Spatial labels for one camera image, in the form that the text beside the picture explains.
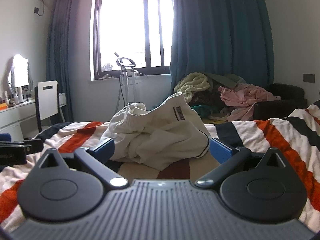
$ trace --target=chair seat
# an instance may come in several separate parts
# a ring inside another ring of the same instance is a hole
[[[49,126],[41,126],[42,127],[42,131],[46,130],[49,128]],[[35,138],[37,135],[39,134],[39,130],[36,129],[36,130],[33,130],[31,132],[28,132],[27,134],[24,134],[23,137],[25,139],[33,139]]]

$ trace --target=wall switch plate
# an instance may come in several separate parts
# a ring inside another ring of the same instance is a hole
[[[303,74],[303,82],[314,84],[316,82],[316,75],[314,75],[314,74]]]

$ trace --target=pink clothing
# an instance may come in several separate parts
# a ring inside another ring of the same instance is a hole
[[[255,103],[280,100],[280,97],[275,97],[272,93],[255,85],[238,84],[233,90],[219,87],[218,91],[221,93],[221,100],[227,106],[236,108],[228,117],[228,122],[239,119],[240,121],[252,120]]]

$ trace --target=window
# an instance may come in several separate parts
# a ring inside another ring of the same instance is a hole
[[[115,52],[143,74],[170,73],[172,27],[172,0],[96,0],[95,78],[120,75]]]

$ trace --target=bed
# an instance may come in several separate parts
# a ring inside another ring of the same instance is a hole
[[[242,143],[253,152],[279,148],[304,183],[308,200],[300,221],[312,231],[320,230],[320,101],[308,109],[296,109],[286,119],[230,122],[205,125],[212,137],[229,144]],[[44,150],[57,148],[70,153],[76,148],[95,146],[108,128],[107,123],[60,123],[38,135]],[[0,173],[0,223],[6,231],[17,228],[24,217],[17,203],[17,190],[42,153],[27,156],[26,165],[7,167]],[[219,163],[207,153],[199,159],[184,159],[159,172],[139,163],[109,161],[107,166],[132,181],[133,179],[191,179],[205,175]]]

